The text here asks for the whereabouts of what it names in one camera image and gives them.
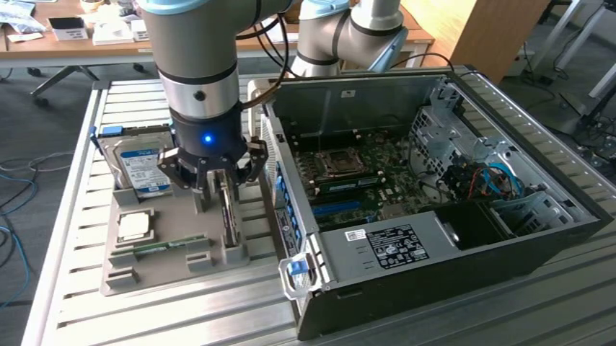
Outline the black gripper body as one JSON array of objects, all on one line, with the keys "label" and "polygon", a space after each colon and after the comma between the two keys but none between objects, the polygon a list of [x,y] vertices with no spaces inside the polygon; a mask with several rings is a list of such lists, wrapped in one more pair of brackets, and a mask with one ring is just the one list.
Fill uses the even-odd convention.
[{"label": "black gripper body", "polygon": [[178,146],[198,159],[206,159],[208,169],[236,169],[248,151],[242,132],[242,103],[209,119],[185,117],[173,108],[170,114]]}]

